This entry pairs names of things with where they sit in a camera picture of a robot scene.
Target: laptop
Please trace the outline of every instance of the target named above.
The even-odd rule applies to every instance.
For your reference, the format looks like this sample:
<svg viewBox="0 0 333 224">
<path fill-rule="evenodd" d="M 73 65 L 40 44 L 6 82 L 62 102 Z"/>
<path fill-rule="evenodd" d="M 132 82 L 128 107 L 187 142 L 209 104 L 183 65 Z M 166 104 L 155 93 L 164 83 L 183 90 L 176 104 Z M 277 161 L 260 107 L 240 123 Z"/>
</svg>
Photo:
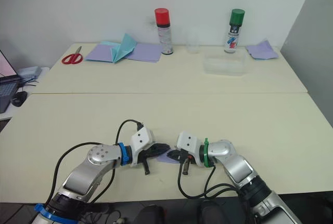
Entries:
<svg viewBox="0 0 333 224">
<path fill-rule="evenodd" d="M 21 78 L 0 50 L 0 113 L 4 113 Z"/>
</svg>

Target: spray can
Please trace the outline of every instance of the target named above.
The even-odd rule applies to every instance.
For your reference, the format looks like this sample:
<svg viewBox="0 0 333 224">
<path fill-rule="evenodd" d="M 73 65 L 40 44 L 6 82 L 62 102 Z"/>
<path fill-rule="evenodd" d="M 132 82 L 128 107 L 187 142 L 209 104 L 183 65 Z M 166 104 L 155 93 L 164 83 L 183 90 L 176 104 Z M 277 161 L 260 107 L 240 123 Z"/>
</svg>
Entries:
<svg viewBox="0 0 333 224">
<path fill-rule="evenodd" d="M 243 24 L 245 11 L 242 9 L 233 9 L 230 17 L 230 30 L 227 34 L 224 51 L 233 53 L 236 51 L 241 25 Z"/>
<path fill-rule="evenodd" d="M 166 8 L 155 9 L 155 18 L 158 29 L 158 37 L 163 47 L 163 54 L 172 54 L 171 28 L 169 11 Z"/>
</svg>

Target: clear plastic box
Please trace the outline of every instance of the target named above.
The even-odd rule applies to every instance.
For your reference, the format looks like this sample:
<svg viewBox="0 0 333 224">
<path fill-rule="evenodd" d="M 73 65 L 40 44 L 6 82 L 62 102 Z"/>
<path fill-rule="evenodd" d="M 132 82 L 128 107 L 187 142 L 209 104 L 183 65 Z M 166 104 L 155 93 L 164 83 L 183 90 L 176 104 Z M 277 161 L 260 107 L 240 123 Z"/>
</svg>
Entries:
<svg viewBox="0 0 333 224">
<path fill-rule="evenodd" d="M 205 53 L 203 59 L 203 69 L 206 73 L 219 75 L 242 76 L 246 73 L 246 53 L 245 50 L 237 49 L 229 54 Z"/>
</svg>

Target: blue ring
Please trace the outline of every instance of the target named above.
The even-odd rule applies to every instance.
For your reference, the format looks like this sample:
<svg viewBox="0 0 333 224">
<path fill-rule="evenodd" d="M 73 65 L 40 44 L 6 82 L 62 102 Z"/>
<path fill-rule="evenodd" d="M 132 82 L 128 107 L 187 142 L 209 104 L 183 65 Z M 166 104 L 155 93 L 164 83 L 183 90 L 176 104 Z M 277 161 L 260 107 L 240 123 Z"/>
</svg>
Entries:
<svg viewBox="0 0 333 224">
<path fill-rule="evenodd" d="M 49 213 L 48 211 L 45 210 L 44 206 L 41 203 L 38 203 L 35 206 L 35 210 L 37 212 L 41 213 L 41 215 L 43 215 L 45 218 L 53 220 L 58 223 L 62 223 L 62 224 L 78 224 L 79 223 L 78 220 L 65 219 L 65 218 L 61 218 L 61 217 L 58 217 L 56 215 Z"/>
<path fill-rule="evenodd" d="M 129 156 L 127 155 L 126 148 L 122 142 L 118 143 L 119 147 L 121 149 L 122 158 L 121 158 L 121 166 L 124 166 L 127 164 L 127 162 L 130 160 Z"/>
</svg>

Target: purple paper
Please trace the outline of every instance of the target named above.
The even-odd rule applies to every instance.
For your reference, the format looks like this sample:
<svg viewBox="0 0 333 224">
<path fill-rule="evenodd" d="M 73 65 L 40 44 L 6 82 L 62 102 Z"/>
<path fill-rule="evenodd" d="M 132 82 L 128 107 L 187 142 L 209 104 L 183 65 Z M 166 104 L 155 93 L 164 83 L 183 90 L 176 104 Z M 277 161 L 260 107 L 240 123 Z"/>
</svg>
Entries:
<svg viewBox="0 0 333 224">
<path fill-rule="evenodd" d="M 127 55 L 127 58 L 146 62 L 157 62 L 160 60 L 161 53 L 161 45 L 137 44 L 133 52 Z"/>
<path fill-rule="evenodd" d="M 268 41 L 263 41 L 254 46 L 246 46 L 246 49 L 254 59 L 274 59 L 279 57 Z"/>
<path fill-rule="evenodd" d="M 163 154 L 159 155 L 156 159 L 159 162 L 163 163 L 174 163 L 174 164 L 179 164 L 179 161 L 173 160 L 169 157 L 167 157 L 167 154 L 172 151 L 172 149 L 169 149 L 168 151 L 164 152 Z"/>
<path fill-rule="evenodd" d="M 85 57 L 85 60 L 104 61 L 112 63 L 112 46 L 98 44 L 95 48 Z"/>
</svg>

